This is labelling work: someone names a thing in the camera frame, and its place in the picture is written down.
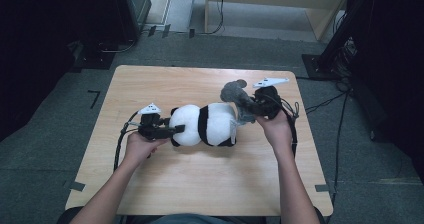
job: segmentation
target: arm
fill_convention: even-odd
[[[291,149],[292,135],[287,117],[280,111],[272,119],[257,116],[278,162],[281,223],[319,223],[317,214],[303,186]]]
[[[150,153],[167,141],[148,141],[137,132],[129,135],[121,165],[71,223],[112,223],[134,171],[144,163]]]

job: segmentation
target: white triangular marker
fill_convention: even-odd
[[[265,78],[261,80],[260,82],[257,82],[253,84],[253,87],[267,87],[267,86],[274,86],[280,83],[286,83],[289,82],[288,78]]]
[[[157,107],[155,104],[150,104],[146,106],[145,108],[138,111],[138,114],[153,114],[153,113],[159,113],[161,112],[160,108]]]

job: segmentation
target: black and white plush toy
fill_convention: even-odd
[[[175,134],[174,146],[194,146],[200,141],[210,146],[233,146],[237,128],[234,109],[228,103],[212,103],[203,108],[186,105],[171,112],[169,127],[185,125]]]

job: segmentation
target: floor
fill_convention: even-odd
[[[208,31],[212,32],[221,20],[218,11],[221,3],[209,2],[208,5]],[[340,11],[336,20],[343,13]],[[223,17],[223,27],[215,35],[317,42],[303,8],[224,3]],[[195,29],[196,33],[203,33],[204,18],[205,0],[152,0],[146,26],[156,25],[160,30],[170,25],[171,31]],[[320,42],[328,43],[332,36],[331,26]]]

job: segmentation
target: person's right arm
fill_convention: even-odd
[[[292,135],[283,111],[272,119],[256,116],[278,162],[281,223],[319,223],[318,216],[297,170],[291,149]]]

